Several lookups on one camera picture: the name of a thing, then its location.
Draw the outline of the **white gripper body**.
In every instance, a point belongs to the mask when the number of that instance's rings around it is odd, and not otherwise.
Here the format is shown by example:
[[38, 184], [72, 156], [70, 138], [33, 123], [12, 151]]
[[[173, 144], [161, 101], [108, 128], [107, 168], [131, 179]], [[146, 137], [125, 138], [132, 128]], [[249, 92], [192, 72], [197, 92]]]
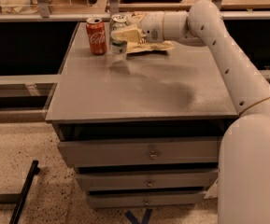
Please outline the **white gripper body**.
[[141, 21], [141, 30], [148, 43], [163, 42], [163, 17], [164, 12], [147, 13]]

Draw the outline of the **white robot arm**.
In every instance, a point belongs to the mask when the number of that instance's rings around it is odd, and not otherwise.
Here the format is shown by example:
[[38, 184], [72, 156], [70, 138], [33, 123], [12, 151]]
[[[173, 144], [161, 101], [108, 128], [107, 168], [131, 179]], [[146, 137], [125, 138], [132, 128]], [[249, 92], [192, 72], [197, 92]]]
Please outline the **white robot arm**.
[[239, 118], [222, 137], [218, 224], [270, 224], [270, 84], [207, 0], [187, 12], [151, 12], [110, 34], [119, 41], [206, 45]]

